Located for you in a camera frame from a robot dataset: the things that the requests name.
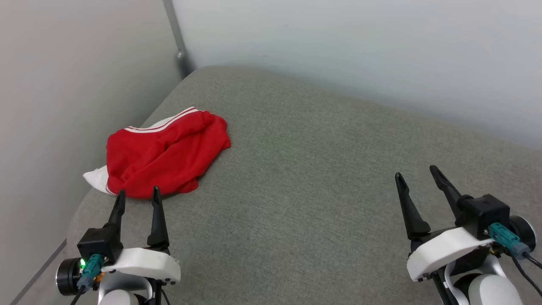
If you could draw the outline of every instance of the gray metal strip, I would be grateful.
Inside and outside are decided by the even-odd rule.
[[[33,278],[28,282],[26,286],[24,286],[23,290],[11,301],[10,305],[15,305],[19,303],[19,301],[22,299],[25,293],[34,285],[34,283],[37,281],[37,279],[42,275],[42,273],[47,269],[49,265],[51,265],[51,262],[60,254],[62,249],[66,246],[66,240],[64,240],[58,248],[56,248],[55,252],[49,257],[49,259],[41,266],[41,268],[36,272],[36,274],[33,276]]]
[[[171,0],[163,0],[164,7],[166,9],[167,18],[170,21],[171,30],[173,32],[173,37],[175,38],[175,43],[179,49],[177,53],[177,60],[179,62],[181,76],[183,78],[187,77],[188,74],[192,73],[192,64],[188,59],[188,54],[186,52],[186,47],[183,41],[183,35],[180,32],[179,22],[177,20],[177,15],[175,14],[175,9],[173,8],[173,3]]]

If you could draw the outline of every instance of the red and white garment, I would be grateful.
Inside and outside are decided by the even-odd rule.
[[[95,189],[116,195],[122,189],[132,198],[188,193],[198,187],[220,152],[231,146],[226,121],[190,107],[149,128],[128,127],[107,140],[106,165],[83,174]]]

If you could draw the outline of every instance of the gray wall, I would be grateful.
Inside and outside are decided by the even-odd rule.
[[[196,68],[259,67],[542,149],[540,0],[173,0]]]
[[[105,162],[180,82],[161,0],[0,2],[0,285],[12,300],[66,236]]]

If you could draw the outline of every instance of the robotic arm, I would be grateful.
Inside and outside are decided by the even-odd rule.
[[[64,260],[56,274],[62,295],[75,295],[72,304],[89,289],[98,291],[99,305],[161,305],[162,286],[180,281],[179,261],[169,253],[169,238],[160,190],[154,187],[151,234],[148,247],[125,249],[120,242],[121,218],[126,196],[117,196],[109,221],[90,228],[77,247],[79,258]],[[146,295],[132,291],[144,290]]]
[[[461,195],[437,166],[431,166],[437,187],[444,192],[455,216],[455,227],[431,232],[409,196],[400,173],[395,175],[410,253],[406,268],[413,281],[432,279],[444,305],[519,305],[521,299],[504,274],[498,258],[512,257],[522,275],[542,292],[521,269],[518,260],[529,259],[536,247],[531,225],[510,216],[510,207],[487,194],[479,198]],[[462,276],[455,283],[451,277]]]

